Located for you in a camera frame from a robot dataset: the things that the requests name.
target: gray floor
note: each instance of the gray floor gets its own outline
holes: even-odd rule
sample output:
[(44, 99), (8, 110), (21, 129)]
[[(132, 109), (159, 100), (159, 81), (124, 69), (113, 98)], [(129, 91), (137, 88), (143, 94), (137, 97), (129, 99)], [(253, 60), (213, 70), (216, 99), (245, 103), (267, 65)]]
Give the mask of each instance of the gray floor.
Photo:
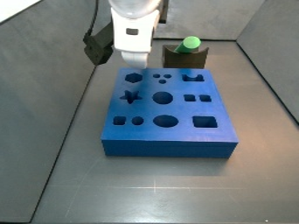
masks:
[[(149, 67), (161, 66), (155, 41)], [(99, 141), (119, 67), (97, 68), (33, 222), (298, 222), (298, 126), (235, 42), (204, 42), (239, 137), (229, 159), (105, 157)]]

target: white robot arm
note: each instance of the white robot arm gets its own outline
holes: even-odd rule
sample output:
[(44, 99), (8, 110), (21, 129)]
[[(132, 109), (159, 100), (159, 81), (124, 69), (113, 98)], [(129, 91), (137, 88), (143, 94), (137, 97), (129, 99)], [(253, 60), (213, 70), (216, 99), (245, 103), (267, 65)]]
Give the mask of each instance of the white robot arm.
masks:
[(115, 48), (131, 67), (145, 68), (159, 22), (161, 0), (108, 0), (115, 29)]

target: rectangular hole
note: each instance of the rectangular hole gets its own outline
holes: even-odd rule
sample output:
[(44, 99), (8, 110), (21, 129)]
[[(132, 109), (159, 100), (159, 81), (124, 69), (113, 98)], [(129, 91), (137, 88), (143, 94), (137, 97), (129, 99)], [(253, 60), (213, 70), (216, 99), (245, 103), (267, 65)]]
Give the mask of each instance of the rectangular hole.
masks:
[(183, 81), (204, 81), (201, 74), (197, 74), (195, 77), (189, 77), (187, 74), (183, 74), (181, 80)]
[(124, 125), (127, 122), (127, 118), (124, 116), (115, 116), (113, 124), (115, 125)]
[(217, 122), (213, 116), (193, 116), (192, 125), (195, 128), (217, 128)]
[(187, 102), (195, 102), (195, 95), (193, 95), (193, 94), (185, 94), (185, 95), (183, 96), (183, 98), (184, 98), (184, 100), (185, 100)]
[(200, 101), (201, 102), (211, 102), (211, 96), (207, 94), (200, 94)]

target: black cable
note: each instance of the black cable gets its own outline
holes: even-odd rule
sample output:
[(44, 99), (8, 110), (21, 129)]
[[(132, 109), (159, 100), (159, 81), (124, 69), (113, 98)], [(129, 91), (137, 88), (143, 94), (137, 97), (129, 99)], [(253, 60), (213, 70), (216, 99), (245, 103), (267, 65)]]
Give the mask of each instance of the black cable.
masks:
[(92, 17), (89, 28), (88, 28), (88, 32), (87, 32), (88, 35), (91, 35), (91, 33), (92, 33), (92, 28), (93, 28), (93, 25), (95, 25), (95, 22), (96, 22), (97, 14), (99, 14), (99, 0), (96, 0), (96, 7), (95, 7), (95, 12), (93, 12), (93, 17)]

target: blue shape sorter box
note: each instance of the blue shape sorter box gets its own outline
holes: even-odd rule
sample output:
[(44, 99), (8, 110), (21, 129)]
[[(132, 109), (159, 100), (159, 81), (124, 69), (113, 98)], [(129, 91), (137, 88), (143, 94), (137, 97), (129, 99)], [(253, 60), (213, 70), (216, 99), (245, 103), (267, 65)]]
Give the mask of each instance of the blue shape sorter box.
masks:
[(120, 68), (100, 139), (107, 156), (228, 158), (239, 139), (209, 70)]

